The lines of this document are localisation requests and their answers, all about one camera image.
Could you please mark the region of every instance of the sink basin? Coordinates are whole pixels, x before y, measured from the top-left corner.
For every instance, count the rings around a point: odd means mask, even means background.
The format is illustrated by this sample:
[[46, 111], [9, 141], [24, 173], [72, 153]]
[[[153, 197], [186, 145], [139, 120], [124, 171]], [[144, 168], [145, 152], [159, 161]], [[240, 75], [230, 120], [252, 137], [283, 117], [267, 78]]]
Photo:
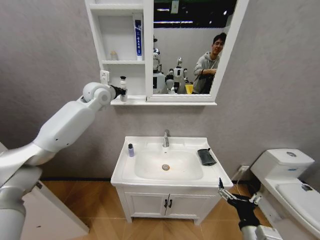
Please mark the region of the sink basin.
[[[111, 183], [120, 185], [214, 187], [222, 179], [225, 187], [233, 184], [215, 156], [212, 166], [203, 166], [199, 149], [210, 148], [205, 137], [169, 137], [169, 147], [163, 147], [162, 136], [126, 136]], [[134, 156], [128, 154], [133, 145]]]
[[140, 178], [158, 180], [197, 180], [204, 175], [194, 153], [166, 148], [139, 152], [134, 172]]

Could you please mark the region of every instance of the toilet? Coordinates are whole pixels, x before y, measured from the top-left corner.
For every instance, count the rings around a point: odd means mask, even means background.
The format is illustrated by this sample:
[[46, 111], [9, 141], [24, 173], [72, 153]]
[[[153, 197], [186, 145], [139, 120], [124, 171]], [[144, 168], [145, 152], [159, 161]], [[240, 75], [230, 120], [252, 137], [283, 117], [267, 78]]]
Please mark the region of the toilet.
[[259, 207], [284, 240], [320, 239], [320, 193], [298, 179], [312, 163], [298, 149], [270, 149], [251, 167], [261, 182]]

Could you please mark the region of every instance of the baseboard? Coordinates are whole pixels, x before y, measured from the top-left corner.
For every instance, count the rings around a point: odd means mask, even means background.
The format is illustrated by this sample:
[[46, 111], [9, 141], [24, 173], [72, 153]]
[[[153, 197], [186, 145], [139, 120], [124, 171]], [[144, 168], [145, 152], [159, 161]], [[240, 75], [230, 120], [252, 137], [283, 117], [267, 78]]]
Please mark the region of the baseboard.
[[110, 182], [111, 178], [103, 177], [42, 177], [41, 181], [92, 181], [92, 182]]

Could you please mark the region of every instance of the sink drain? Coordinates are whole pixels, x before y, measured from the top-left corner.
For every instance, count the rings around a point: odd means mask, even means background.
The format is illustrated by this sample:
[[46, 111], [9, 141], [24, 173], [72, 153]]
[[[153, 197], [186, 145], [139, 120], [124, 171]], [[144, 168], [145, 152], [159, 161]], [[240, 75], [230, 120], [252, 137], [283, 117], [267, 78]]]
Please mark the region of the sink drain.
[[162, 165], [162, 169], [165, 170], [165, 171], [168, 171], [170, 169], [170, 166], [167, 165], [167, 164], [163, 164]]

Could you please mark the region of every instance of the black pouch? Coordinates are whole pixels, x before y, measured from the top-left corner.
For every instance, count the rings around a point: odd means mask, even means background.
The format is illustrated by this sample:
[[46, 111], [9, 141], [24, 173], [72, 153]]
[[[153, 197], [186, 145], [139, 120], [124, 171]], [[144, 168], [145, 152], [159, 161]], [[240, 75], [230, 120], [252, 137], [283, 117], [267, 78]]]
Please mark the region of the black pouch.
[[200, 94], [210, 94], [212, 83], [214, 82], [214, 75], [201, 75], [199, 80], [204, 81], [204, 86], [199, 92]]
[[198, 155], [201, 159], [202, 165], [204, 166], [212, 166], [217, 163], [214, 160], [214, 158], [210, 155], [209, 151], [210, 151], [210, 148], [198, 150]]

